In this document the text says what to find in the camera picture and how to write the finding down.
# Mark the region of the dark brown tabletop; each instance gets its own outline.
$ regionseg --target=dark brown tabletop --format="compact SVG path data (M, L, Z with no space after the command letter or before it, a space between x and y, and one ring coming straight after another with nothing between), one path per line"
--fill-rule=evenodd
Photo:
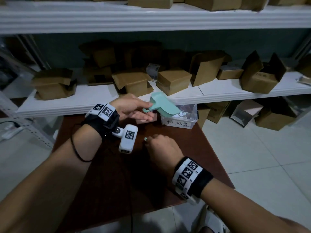
M64 117L54 150L70 137L72 127L83 119L83 115ZM197 124L193 129L163 126L161 121L142 124L138 125L134 150L130 155L118 152L119 139L103 141L58 232L81 231L129 216L129 194L133 214L185 202L149 160L143 140L154 134L173 138L185 156L193 158L215 178L234 188Z

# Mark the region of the plastic container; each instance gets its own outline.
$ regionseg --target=plastic container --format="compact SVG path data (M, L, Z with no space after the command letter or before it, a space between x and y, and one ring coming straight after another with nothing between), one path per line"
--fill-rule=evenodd
M171 127L192 129L197 122L197 104L177 105L177 108L180 109L181 112L172 117L164 117L161 115L162 124Z

